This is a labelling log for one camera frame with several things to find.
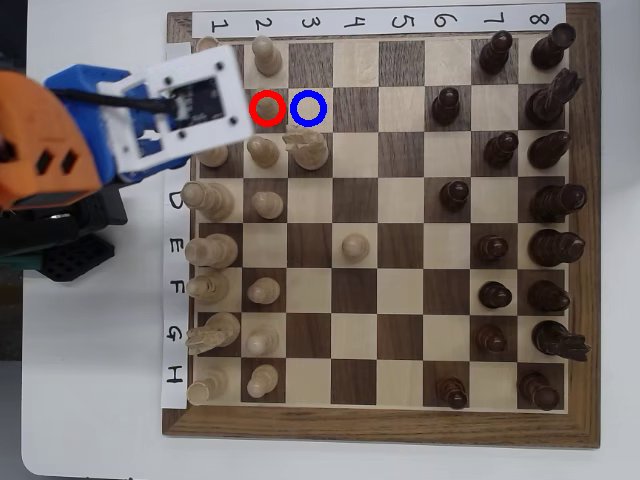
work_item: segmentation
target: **red circle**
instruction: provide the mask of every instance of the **red circle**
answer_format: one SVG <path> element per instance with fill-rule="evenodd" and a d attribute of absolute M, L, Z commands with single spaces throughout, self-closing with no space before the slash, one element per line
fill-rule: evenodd
<path fill-rule="evenodd" d="M 273 98 L 276 102 L 278 102 L 278 114 L 271 120 L 265 120 L 260 115 L 258 115 L 258 111 L 256 110 L 258 102 L 265 97 Z M 286 114 L 287 104 L 284 103 L 284 98 L 282 98 L 282 95 L 280 95 L 278 92 L 274 92 L 273 90 L 260 90 L 251 98 L 251 101 L 249 102 L 249 115 L 251 115 L 253 121 L 261 127 L 275 127 L 282 120 L 284 120 L 284 116 Z"/>

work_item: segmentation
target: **black chess piece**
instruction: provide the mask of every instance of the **black chess piece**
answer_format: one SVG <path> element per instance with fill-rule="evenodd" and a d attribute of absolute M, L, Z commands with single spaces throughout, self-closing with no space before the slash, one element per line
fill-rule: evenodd
<path fill-rule="evenodd" d="M 582 82 L 576 72 L 564 68 L 548 87 L 531 95 L 525 107 L 527 118 L 539 127 L 551 125 L 560 118 L 564 106 L 575 97 Z"/>
<path fill-rule="evenodd" d="M 531 51 L 531 61 L 541 70 L 560 65 L 567 50 L 576 40 L 576 29 L 568 23 L 556 25 L 551 33 L 540 40 Z"/>
<path fill-rule="evenodd" d="M 478 292 L 478 298 L 487 308 L 504 308 L 511 303 L 511 291 L 499 282 L 487 282 Z"/>
<path fill-rule="evenodd" d="M 480 67 L 489 75 L 496 75 L 509 61 L 513 37 L 505 30 L 496 33 L 480 51 Z"/>
<path fill-rule="evenodd" d="M 536 193 L 530 210 L 536 222 L 560 223 L 566 215 L 577 212 L 586 203 L 587 190 L 582 185 L 549 185 Z"/>
<path fill-rule="evenodd" d="M 529 163 L 544 170 L 557 164 L 571 147 L 569 132 L 555 132 L 537 139 L 529 147 Z"/>
<path fill-rule="evenodd" d="M 451 212 L 461 210 L 469 199 L 469 185 L 462 180 L 454 180 L 440 190 L 440 201 Z"/>
<path fill-rule="evenodd" d="M 543 267 L 557 267 L 561 263 L 580 260 L 584 247 L 584 240 L 575 233 L 560 233 L 546 228 L 529 241 L 529 256 Z"/>
<path fill-rule="evenodd" d="M 531 333 L 531 340 L 535 347 L 545 355 L 555 355 L 586 362 L 591 347 L 585 344 L 583 335 L 574 335 L 567 327 L 553 320 L 540 322 Z"/>
<path fill-rule="evenodd" d="M 449 405 L 453 410 L 462 410 L 469 401 L 464 384 L 455 377 L 439 380 L 436 392 L 440 401 Z"/>
<path fill-rule="evenodd" d="M 502 168 L 513 158 L 519 143 L 515 133 L 501 133 L 487 142 L 484 148 L 484 160 L 492 167 Z"/>
<path fill-rule="evenodd" d="M 560 403 L 560 394 L 551 386 L 547 377 L 538 372 L 525 375 L 518 382 L 522 397 L 540 410 L 551 411 Z"/>
<path fill-rule="evenodd" d="M 474 334 L 476 345 L 483 352 L 503 353 L 507 349 L 507 338 L 495 325 L 487 323 L 483 325 Z"/>
<path fill-rule="evenodd" d="M 540 280 L 531 285 L 527 301 L 541 312 L 564 312 L 571 305 L 569 294 L 550 280 Z"/>
<path fill-rule="evenodd" d="M 442 89 L 433 100 L 431 112 L 440 125 L 451 125 L 460 114 L 460 92 L 453 87 Z"/>
<path fill-rule="evenodd" d="M 509 252 L 507 241 L 497 235 L 485 235 L 476 244 L 476 255 L 485 262 L 500 260 Z"/>

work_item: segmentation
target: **orange robot part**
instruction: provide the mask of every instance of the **orange robot part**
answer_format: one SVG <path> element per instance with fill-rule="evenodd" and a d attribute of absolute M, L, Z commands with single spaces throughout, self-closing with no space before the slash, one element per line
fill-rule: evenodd
<path fill-rule="evenodd" d="M 102 188 L 64 105 L 24 75 L 0 71 L 0 209 L 72 204 Z"/>

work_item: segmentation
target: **wooden chessboard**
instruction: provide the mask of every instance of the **wooden chessboard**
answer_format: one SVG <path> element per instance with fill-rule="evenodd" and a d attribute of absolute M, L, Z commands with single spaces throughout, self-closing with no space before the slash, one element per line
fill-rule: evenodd
<path fill-rule="evenodd" d="M 385 37 L 275 38 L 283 68 L 265 78 L 255 68 L 251 39 L 235 46 L 249 95 L 262 89 L 287 103 L 304 88 L 320 92 L 328 114 L 315 127 L 330 149 L 319 170 L 301 169 L 285 151 L 282 133 L 291 116 L 256 133 L 276 142 L 278 163 L 260 169 L 246 145 L 229 146 L 229 159 L 212 169 L 192 162 L 192 179 L 218 182 L 233 193 L 235 208 L 222 223 L 192 214 L 192 237 L 224 233 L 239 255 L 225 274 L 228 296 L 218 304 L 192 301 L 191 326 L 215 312 L 233 313 L 241 335 L 231 345 L 194 357 L 189 383 L 222 369 L 225 393 L 207 406 L 164 410 L 163 432 L 334 440 L 597 447 L 599 445 L 600 324 L 600 18 L 596 4 L 567 6 L 578 40 L 562 65 L 536 70 L 530 51 L 540 33 L 514 34 L 505 70 L 485 75 L 478 66 L 487 34 Z M 190 14 L 169 14 L 168 42 L 192 41 Z M 531 93 L 561 67 L 585 83 L 565 116 L 538 130 L 524 115 Z M 448 127 L 437 125 L 430 104 L 439 90 L 455 86 L 462 111 Z M 311 99 L 299 106 L 314 117 Z M 536 170 L 527 160 L 531 143 L 550 131 L 568 130 L 573 146 L 555 167 Z M 482 151 L 503 131 L 518 134 L 520 148 L 507 169 L 488 167 Z M 438 194 L 461 179 L 470 185 L 467 206 L 444 210 Z M 527 242 L 542 229 L 529 213 L 532 195 L 549 184 L 578 183 L 589 203 L 551 228 L 586 240 L 583 258 L 564 268 L 534 264 Z M 250 199 L 278 193 L 285 203 L 275 220 L 259 217 Z M 362 233 L 370 255 L 349 265 L 341 242 Z M 508 255 L 487 267 L 475 257 L 476 241 L 498 234 Z M 194 276 L 203 269 L 193 269 Z M 271 305 L 247 298 L 258 278 L 282 289 Z M 541 315 L 526 301 L 529 285 L 549 279 L 572 297 L 564 315 Z M 513 302 L 495 311 L 477 292 L 499 281 Z M 568 364 L 538 352 L 531 331 L 554 319 L 582 333 L 593 347 L 589 361 Z M 505 333 L 507 350 L 487 357 L 473 332 L 491 323 Z M 280 342 L 268 358 L 245 351 L 248 334 L 261 325 Z M 261 399 L 246 392 L 261 364 L 278 370 L 276 389 Z M 516 384 L 539 371 L 560 392 L 556 410 L 540 412 Z M 435 379 L 460 378 L 468 408 L 453 412 L 435 392 Z"/>

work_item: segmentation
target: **wooden board frame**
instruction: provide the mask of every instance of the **wooden board frame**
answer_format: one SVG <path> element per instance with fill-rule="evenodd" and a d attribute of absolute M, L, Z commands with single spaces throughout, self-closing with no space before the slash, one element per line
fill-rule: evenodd
<path fill-rule="evenodd" d="M 570 104 L 573 136 L 569 179 L 584 185 L 589 207 L 570 220 L 585 239 L 582 259 L 569 267 L 574 302 L 570 328 L 589 340 L 586 363 L 569 364 L 566 415 L 335 408 L 189 406 L 162 411 L 162 432 L 175 436 L 260 437 L 436 444 L 598 448 L 600 446 L 600 4 L 567 5 L 578 33 L 573 70 L 586 78 Z M 192 42 L 191 14 L 168 15 L 167 41 Z"/>

